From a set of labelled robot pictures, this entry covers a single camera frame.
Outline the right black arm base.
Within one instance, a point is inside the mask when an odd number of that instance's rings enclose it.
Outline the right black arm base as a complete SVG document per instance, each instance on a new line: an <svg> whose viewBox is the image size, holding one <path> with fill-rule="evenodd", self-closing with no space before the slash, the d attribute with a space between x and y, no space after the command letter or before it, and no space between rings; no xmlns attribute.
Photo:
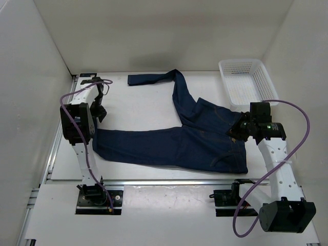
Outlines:
<svg viewBox="0 0 328 246"><path fill-rule="evenodd" d="M216 217L233 217L235 209L241 200L239 196L239 186L242 184L254 184L250 179L235 179L229 189L214 190L209 198L214 200ZM258 213L251 207L251 205L244 201L238 216L241 217L256 217Z"/></svg>

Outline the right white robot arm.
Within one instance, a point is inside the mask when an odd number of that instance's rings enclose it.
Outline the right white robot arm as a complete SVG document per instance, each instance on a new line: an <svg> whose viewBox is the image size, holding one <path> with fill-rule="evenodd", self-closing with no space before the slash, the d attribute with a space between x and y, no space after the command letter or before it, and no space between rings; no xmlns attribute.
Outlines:
<svg viewBox="0 0 328 246"><path fill-rule="evenodd" d="M286 133L283 125L272 121L272 100L252 102L250 110L242 113L240 119L227 131L227 135L237 140L247 141L252 137L264 159L267 173L257 182L237 182L237 188L230 192L230 199L237 204L232 228L239 238L248 236L251 227L243 234L236 229L239 210L247 202L258 214L255 222L260 223L265 232L303 233L316 214L313 202L307 201L298 186L290 158L307 140L311 123L308 115L299 106L287 102L302 113L306 121L305 135L292 150L286 147Z"/></svg>

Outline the dark blue denim trousers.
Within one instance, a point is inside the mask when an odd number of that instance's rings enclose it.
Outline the dark blue denim trousers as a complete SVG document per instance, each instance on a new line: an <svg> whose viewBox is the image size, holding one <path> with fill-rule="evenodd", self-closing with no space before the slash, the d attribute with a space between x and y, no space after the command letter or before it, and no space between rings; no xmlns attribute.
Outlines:
<svg viewBox="0 0 328 246"><path fill-rule="evenodd" d="M175 83L172 100L182 123L180 127L151 131L97 129L93 151L107 161L246 174L245 144L226 134L240 119L239 112L203 98L194 100L183 74L176 69L165 74L128 76L129 86L169 81Z"/></svg>

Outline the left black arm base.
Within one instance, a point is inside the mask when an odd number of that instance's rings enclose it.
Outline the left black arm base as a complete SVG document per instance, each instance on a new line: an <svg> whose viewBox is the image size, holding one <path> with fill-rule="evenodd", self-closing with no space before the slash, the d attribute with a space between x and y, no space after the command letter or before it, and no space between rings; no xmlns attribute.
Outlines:
<svg viewBox="0 0 328 246"><path fill-rule="evenodd" d="M121 215L124 191L118 188L105 192L98 184L77 185L79 194L76 202L77 215Z"/></svg>

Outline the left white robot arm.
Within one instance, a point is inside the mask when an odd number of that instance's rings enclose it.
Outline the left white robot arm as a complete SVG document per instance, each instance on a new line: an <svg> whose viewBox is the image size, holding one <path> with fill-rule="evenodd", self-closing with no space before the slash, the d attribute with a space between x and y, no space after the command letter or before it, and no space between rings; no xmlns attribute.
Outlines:
<svg viewBox="0 0 328 246"><path fill-rule="evenodd" d="M107 192L102 189L102 176L95 163L92 150L96 123L103 121L107 112L101 105L105 80L100 77L84 79L80 88L60 97L60 117L64 138L71 144L78 159L82 174L81 189L97 187L90 192L96 205L107 201Z"/></svg>

